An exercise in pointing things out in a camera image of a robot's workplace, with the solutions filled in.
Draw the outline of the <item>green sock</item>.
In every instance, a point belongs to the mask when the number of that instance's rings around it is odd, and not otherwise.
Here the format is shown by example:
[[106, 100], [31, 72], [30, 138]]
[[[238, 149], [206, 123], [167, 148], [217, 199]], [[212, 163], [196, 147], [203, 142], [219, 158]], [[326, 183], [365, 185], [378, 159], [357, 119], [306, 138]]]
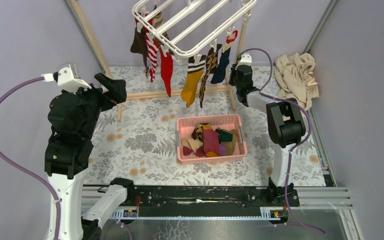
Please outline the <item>green sock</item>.
[[232, 142], [233, 141], [233, 134], [229, 131], [223, 130], [223, 129], [216, 129], [216, 133], [218, 133], [218, 142]]

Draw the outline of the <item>purple orange striped sock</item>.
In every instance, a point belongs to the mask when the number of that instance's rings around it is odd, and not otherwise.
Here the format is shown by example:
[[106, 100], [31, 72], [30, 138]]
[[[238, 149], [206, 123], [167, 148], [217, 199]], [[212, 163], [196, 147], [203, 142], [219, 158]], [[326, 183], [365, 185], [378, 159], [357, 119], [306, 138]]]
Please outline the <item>purple orange striped sock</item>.
[[224, 156], [226, 148], [219, 142], [219, 133], [209, 125], [203, 127], [203, 151], [208, 158]]

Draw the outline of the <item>beige purple striped sock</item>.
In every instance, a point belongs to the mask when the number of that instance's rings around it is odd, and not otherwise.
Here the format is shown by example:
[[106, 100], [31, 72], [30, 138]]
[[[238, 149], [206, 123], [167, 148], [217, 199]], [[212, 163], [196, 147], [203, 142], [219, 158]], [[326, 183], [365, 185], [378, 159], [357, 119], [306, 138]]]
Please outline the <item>beige purple striped sock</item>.
[[205, 157], [204, 144], [198, 139], [193, 138], [183, 138], [182, 150], [184, 156], [189, 156], [194, 153], [197, 157]]

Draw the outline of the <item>tan plain sock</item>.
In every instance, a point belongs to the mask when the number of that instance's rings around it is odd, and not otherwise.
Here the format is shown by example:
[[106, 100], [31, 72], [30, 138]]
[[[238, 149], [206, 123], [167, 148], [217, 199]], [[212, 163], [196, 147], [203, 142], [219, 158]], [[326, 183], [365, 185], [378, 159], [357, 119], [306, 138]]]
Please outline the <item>tan plain sock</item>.
[[236, 144], [238, 142], [238, 134], [235, 129], [229, 130], [229, 133], [232, 134], [232, 140], [231, 141], [223, 141], [221, 144], [226, 148], [225, 156], [231, 156], [235, 152]]

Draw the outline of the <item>brown argyle sock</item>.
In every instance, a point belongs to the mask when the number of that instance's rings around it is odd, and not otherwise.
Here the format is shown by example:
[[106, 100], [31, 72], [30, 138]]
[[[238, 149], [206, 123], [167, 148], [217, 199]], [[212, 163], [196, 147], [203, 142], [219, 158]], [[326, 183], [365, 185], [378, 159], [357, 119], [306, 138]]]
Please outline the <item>brown argyle sock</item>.
[[204, 130], [212, 130], [212, 126], [207, 122], [198, 123], [194, 128], [191, 134], [191, 137], [194, 140], [199, 140], [200, 142], [204, 142]]

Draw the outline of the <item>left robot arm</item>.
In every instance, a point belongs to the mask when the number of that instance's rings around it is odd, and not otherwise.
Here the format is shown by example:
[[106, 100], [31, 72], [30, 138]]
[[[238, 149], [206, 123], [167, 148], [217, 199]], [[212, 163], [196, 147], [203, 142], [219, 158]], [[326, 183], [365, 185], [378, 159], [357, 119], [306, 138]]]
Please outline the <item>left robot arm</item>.
[[110, 79], [102, 73], [94, 77], [101, 87], [63, 89], [49, 105], [47, 118], [52, 134], [44, 154], [44, 170], [60, 205], [51, 211], [51, 216], [60, 220], [49, 230], [60, 240], [100, 239], [103, 226], [116, 208], [135, 200], [134, 182], [116, 177], [92, 208], [81, 211], [84, 172], [89, 166], [99, 115], [127, 99], [125, 80]]

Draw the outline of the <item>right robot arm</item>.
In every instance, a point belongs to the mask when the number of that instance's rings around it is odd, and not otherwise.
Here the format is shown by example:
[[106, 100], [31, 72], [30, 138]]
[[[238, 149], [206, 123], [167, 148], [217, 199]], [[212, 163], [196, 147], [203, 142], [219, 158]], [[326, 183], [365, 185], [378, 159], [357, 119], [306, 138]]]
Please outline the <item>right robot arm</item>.
[[229, 84], [236, 88], [236, 96], [246, 107], [266, 114], [268, 135], [276, 145], [273, 172], [267, 191], [267, 201], [273, 206], [281, 205], [287, 194], [281, 187], [291, 184], [292, 151], [306, 133], [302, 108], [294, 98], [281, 99], [263, 93], [254, 86], [253, 70], [249, 65], [234, 64], [231, 67]]

